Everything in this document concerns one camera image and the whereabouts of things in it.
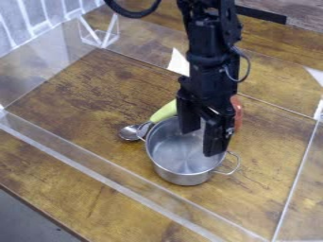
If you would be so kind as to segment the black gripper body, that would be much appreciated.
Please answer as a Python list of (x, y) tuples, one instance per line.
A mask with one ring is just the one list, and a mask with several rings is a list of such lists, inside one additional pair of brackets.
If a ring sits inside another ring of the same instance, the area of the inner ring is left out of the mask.
[(230, 96), (237, 93), (240, 56), (201, 57), (188, 54), (186, 59), (189, 74), (177, 80), (180, 89), (176, 97), (193, 102), (198, 117), (205, 112), (234, 117)]

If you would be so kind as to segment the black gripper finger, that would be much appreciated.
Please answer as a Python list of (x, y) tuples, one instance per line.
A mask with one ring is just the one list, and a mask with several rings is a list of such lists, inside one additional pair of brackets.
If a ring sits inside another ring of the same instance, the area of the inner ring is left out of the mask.
[(176, 114), (182, 134), (200, 129), (200, 117), (196, 114), (194, 104), (184, 97), (176, 98)]
[(205, 157), (214, 156), (226, 150), (232, 134), (234, 132), (234, 117), (205, 112), (202, 115), (202, 154)]

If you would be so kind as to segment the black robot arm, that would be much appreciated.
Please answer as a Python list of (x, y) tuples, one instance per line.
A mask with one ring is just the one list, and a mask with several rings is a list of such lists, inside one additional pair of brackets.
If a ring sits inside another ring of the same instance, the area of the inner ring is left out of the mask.
[(226, 150), (234, 132), (241, 39), (234, 0), (176, 0), (188, 36), (189, 75), (178, 78), (176, 113), (182, 133), (204, 130), (202, 154)]

